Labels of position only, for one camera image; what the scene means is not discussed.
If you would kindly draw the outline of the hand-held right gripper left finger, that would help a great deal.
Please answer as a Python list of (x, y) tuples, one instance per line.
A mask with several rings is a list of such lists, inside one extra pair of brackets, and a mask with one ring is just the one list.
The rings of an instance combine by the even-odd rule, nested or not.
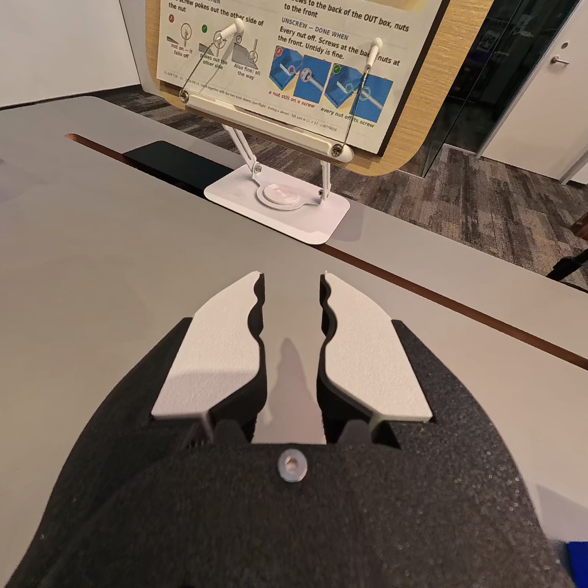
[(224, 419), (230, 397), (262, 375), (265, 362), (258, 318), (264, 275), (253, 271), (194, 314), (151, 409), (158, 420)]

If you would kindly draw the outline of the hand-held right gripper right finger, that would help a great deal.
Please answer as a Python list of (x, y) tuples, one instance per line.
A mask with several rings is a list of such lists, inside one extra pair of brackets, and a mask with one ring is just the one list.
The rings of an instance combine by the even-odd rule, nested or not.
[(335, 274), (322, 275), (327, 328), (321, 357), (326, 384), (368, 423), (421, 422), (433, 417), (391, 317)]

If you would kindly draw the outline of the blue plastic bin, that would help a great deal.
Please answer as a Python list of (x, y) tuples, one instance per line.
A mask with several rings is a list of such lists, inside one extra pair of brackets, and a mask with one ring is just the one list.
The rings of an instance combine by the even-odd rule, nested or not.
[(577, 587), (587, 587), (587, 541), (570, 541), (565, 554), (571, 577)]

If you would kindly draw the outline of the grey desk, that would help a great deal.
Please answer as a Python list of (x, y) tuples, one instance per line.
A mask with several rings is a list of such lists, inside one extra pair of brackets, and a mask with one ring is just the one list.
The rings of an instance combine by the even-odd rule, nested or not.
[(353, 203), (324, 249), (304, 245), (113, 156), (155, 141), (239, 159), (94, 97), (1, 111), (1, 587), (55, 481), (115, 385), (180, 321), (257, 270), (269, 405), (258, 442), (318, 443), (319, 280), (372, 298), (460, 379), (511, 451), (548, 537), (587, 540), (587, 296), (472, 252), (481, 270), (426, 285), (391, 258), (468, 248)]

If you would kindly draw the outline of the white document stand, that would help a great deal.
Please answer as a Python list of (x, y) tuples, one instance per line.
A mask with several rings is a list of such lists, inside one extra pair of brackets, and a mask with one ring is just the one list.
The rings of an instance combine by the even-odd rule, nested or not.
[(322, 186), (261, 165), (241, 130), (223, 125), (245, 165), (204, 190), (205, 198), (308, 245), (325, 244), (350, 209), (332, 190), (330, 163), (321, 161)]

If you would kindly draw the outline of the black tablet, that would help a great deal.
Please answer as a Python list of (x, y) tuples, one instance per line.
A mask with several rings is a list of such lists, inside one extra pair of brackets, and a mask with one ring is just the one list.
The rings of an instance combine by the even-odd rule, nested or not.
[(232, 170), (172, 143), (157, 141), (123, 154), (136, 169), (192, 195), (205, 198), (204, 190)]

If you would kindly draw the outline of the wooden board with instruction sheet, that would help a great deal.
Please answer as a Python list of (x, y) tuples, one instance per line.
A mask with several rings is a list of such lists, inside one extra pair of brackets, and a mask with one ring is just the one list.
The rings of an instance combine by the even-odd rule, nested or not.
[(206, 116), (216, 122), (300, 153), (315, 156), (354, 173), (380, 176), (402, 167), (422, 146), (492, 4), (492, 1), (448, 2), (428, 53), (420, 58), (420, 69), (410, 78), (414, 82), (413, 86), (410, 91), (404, 92), (401, 104), (393, 116), (395, 125), (383, 154), (378, 155), (358, 149), (349, 163), (341, 162), (327, 155), (320, 155), (309, 148), (296, 145), (291, 137), (278, 136), (275, 130), (265, 131), (262, 129), (262, 125), (272, 123), (283, 134), (297, 133), (300, 135), (302, 131), (299, 129), (283, 126), (276, 121), (265, 120), (245, 111), (232, 110), (232, 114), (240, 116), (240, 119), (232, 121), (227, 119), (224, 114), (207, 112), (200, 105), (185, 105), (179, 97), (179, 86), (159, 81), (156, 78), (160, 1), (145, 1), (146, 60), (156, 91), (174, 107)]

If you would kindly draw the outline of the white door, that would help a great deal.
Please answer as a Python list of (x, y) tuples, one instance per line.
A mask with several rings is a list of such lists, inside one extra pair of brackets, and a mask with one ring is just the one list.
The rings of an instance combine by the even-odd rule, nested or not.
[[(551, 65), (556, 54), (569, 65)], [(572, 11), (479, 156), (587, 184), (587, 1)]]

